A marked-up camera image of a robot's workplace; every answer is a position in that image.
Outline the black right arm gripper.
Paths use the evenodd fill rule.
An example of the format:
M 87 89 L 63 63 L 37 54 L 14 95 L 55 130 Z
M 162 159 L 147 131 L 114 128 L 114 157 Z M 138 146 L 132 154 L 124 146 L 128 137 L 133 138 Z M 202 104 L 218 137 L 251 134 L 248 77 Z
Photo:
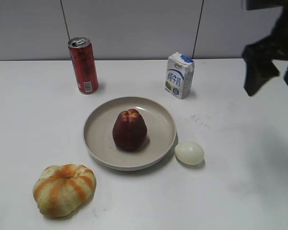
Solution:
M 282 5 L 282 12 L 270 35 L 262 40 L 262 45 L 247 45 L 242 53 L 246 64 L 244 89 L 248 96 L 254 96 L 270 79 L 279 76 L 272 59 L 288 60 L 288 0 L 277 3 Z M 288 86 L 288 67 L 284 81 Z

